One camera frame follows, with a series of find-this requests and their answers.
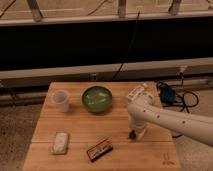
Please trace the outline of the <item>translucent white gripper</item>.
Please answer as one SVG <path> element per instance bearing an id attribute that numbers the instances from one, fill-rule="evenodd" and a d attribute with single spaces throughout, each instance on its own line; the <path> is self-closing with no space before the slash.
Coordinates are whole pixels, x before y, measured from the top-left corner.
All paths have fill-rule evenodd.
<path id="1" fill-rule="evenodd" d="M 129 119 L 130 132 L 134 130 L 136 133 L 136 139 L 134 140 L 141 140 L 143 138 L 146 132 L 146 125 L 145 121 L 138 121 L 133 118 Z"/>

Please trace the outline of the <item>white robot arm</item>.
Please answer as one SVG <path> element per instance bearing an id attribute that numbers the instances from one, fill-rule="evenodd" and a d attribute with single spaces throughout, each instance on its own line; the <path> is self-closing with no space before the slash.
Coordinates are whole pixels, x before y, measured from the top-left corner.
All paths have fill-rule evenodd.
<path id="1" fill-rule="evenodd" d="M 130 129 L 141 133 L 153 123 L 213 147 L 213 118 L 158 108 L 148 96 L 128 95 Z"/>

